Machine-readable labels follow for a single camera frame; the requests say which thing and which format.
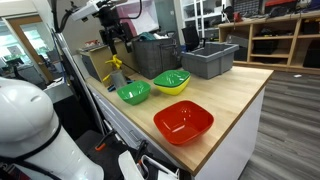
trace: desk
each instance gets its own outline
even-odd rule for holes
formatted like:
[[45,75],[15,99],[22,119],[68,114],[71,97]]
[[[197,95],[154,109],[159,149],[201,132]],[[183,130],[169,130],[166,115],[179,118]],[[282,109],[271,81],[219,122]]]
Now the desk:
[[[254,150],[264,87],[272,72],[233,67],[210,80],[191,75],[187,88],[178,96],[163,94],[152,81],[134,74],[132,79],[144,80],[151,85],[149,98],[136,106],[123,102],[116,92],[109,93],[94,78],[88,78],[86,82],[92,91],[100,94],[104,103],[101,107],[106,105],[102,108],[112,110],[106,114],[109,119],[123,116],[159,151],[188,170],[195,179],[237,179]],[[197,141],[174,146],[157,130],[153,117],[181,100],[191,100],[202,106],[215,121]]]

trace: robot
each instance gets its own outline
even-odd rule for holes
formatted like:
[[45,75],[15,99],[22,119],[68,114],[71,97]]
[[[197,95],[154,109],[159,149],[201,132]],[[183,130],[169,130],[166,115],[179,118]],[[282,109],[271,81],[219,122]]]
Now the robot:
[[41,89],[0,78],[0,109],[0,161],[31,179],[103,179],[103,169],[67,134]]

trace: yellow object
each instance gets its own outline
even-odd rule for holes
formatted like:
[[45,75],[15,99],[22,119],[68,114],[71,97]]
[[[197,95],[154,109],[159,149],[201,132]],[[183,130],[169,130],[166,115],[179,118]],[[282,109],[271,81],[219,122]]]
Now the yellow object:
[[177,87],[165,87],[165,86],[158,86],[156,85],[156,87],[163,93],[165,94],[169,94],[169,95],[178,95],[184,88],[186,88],[187,84],[190,81],[190,77],[188,77],[188,79],[186,79],[182,84],[180,84]]
[[[116,69],[120,69],[121,65],[122,65],[122,61],[120,59],[117,58],[117,55],[113,55],[112,56],[112,60],[108,60],[105,62],[106,64],[107,63],[113,63],[115,66],[116,66]],[[110,77],[110,74],[108,74],[106,77],[104,77],[102,79],[102,81],[106,81],[108,80],[108,78]]]

